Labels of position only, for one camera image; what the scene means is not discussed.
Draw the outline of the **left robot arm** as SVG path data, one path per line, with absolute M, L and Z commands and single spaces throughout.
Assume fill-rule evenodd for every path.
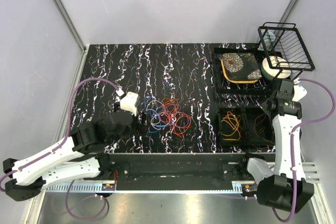
M 58 183 L 116 178 L 117 170 L 104 150 L 115 140 L 133 137 L 138 128 L 137 117 L 122 109 L 83 123 L 29 158 L 4 160 L 1 191 L 24 201 Z

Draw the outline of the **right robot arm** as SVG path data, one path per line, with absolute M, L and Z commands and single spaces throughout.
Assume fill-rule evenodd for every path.
M 269 168 L 263 157 L 254 154 L 248 154 L 245 163 L 238 167 L 242 179 L 255 180 L 260 205 L 294 214 L 314 194 L 314 186 L 307 182 L 301 161 L 302 106 L 294 99 L 296 88 L 290 79 L 275 78 L 270 97 L 261 105 L 274 130 L 274 168 Z

